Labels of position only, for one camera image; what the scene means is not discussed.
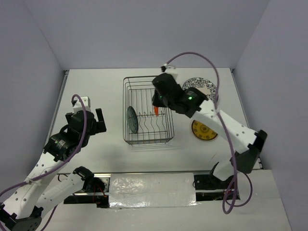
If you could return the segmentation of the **orange red plate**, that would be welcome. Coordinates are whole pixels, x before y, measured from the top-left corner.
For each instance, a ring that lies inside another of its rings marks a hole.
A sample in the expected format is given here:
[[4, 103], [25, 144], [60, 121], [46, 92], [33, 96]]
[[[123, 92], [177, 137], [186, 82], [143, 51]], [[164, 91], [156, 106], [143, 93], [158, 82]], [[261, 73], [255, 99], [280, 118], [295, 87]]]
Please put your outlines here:
[[156, 107], [156, 106], [154, 107], [154, 113], [156, 116], [159, 115], [159, 107]]

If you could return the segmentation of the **light green small plate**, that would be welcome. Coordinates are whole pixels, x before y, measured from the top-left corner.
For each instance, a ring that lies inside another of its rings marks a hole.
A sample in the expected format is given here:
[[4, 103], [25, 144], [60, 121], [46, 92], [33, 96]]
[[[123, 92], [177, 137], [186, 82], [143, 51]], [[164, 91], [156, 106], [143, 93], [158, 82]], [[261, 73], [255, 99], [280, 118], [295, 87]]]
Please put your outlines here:
[[128, 127], [131, 130], [131, 132], [133, 134], [137, 134], [139, 129], [138, 117], [132, 106], [129, 106], [127, 108], [126, 118]]

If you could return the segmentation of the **blue floral white plate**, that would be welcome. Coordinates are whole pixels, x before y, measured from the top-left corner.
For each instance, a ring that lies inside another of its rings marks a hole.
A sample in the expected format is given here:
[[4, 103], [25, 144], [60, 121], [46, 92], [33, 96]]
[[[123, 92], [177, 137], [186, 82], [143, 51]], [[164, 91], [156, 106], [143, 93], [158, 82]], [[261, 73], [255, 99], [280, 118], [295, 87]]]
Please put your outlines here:
[[213, 102], [217, 101], [216, 98], [216, 85], [208, 79], [202, 77], [192, 77], [186, 80], [183, 85], [182, 89], [186, 90], [188, 88], [196, 88], [203, 94], [207, 96], [208, 99], [212, 100]]

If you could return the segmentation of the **yellow rimmed patterned plate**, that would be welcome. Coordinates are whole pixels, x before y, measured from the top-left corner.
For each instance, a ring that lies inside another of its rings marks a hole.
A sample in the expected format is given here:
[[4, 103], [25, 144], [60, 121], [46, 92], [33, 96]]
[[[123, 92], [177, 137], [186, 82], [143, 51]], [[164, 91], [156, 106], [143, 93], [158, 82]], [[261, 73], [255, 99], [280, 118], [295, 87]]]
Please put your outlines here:
[[192, 121], [191, 130], [196, 138], [203, 141], [212, 141], [218, 136], [216, 132], [197, 120]]

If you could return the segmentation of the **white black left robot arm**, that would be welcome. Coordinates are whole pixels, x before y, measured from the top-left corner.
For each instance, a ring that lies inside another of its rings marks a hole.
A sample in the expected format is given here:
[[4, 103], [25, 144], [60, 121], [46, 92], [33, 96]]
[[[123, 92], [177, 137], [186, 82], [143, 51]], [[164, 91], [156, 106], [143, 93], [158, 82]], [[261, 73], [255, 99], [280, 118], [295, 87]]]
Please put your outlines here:
[[83, 166], [47, 189], [67, 161], [88, 144], [90, 136], [107, 131], [102, 110], [95, 112], [80, 110], [65, 115], [67, 125], [49, 138], [34, 169], [24, 182], [11, 187], [14, 193], [1, 203], [2, 231], [35, 231], [43, 217], [70, 194], [104, 192], [105, 183]]

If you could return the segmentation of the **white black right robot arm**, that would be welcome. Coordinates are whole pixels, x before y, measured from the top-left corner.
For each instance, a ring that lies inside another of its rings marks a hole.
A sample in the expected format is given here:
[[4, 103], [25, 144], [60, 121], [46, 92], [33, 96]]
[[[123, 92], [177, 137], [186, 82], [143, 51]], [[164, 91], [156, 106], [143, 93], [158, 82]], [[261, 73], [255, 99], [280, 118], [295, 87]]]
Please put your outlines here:
[[171, 74], [161, 73], [152, 81], [155, 87], [152, 99], [156, 107], [167, 107], [178, 114], [208, 126], [229, 142], [231, 158], [218, 162], [211, 170], [209, 183], [220, 188], [237, 172], [249, 174], [263, 149], [267, 133], [255, 131], [215, 107], [212, 100], [200, 90], [183, 90]]

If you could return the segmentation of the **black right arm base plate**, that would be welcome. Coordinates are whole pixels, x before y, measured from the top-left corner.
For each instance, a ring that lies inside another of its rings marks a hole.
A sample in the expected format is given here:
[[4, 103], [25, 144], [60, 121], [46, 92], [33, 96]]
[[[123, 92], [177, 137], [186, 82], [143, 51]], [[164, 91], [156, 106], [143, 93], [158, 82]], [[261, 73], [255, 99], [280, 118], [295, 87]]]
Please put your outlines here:
[[217, 185], [211, 180], [209, 174], [194, 175], [194, 182], [192, 184], [197, 191], [211, 191], [217, 189]]

